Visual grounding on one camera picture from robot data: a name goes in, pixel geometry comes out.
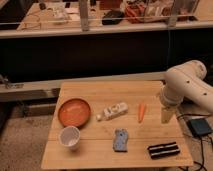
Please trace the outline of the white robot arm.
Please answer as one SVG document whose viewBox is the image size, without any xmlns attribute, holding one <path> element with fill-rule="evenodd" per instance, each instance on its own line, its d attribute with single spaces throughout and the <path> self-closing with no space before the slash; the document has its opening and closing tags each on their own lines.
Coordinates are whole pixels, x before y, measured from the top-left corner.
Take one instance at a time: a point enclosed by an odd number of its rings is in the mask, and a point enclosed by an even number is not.
<svg viewBox="0 0 213 171">
<path fill-rule="evenodd" d="M 184 98 L 213 114 L 213 86 L 203 81 L 206 74 L 207 69 L 199 60 L 173 66 L 164 73 L 165 85 L 159 92 L 159 100 L 163 105 L 162 123 L 171 120 Z"/>
</svg>

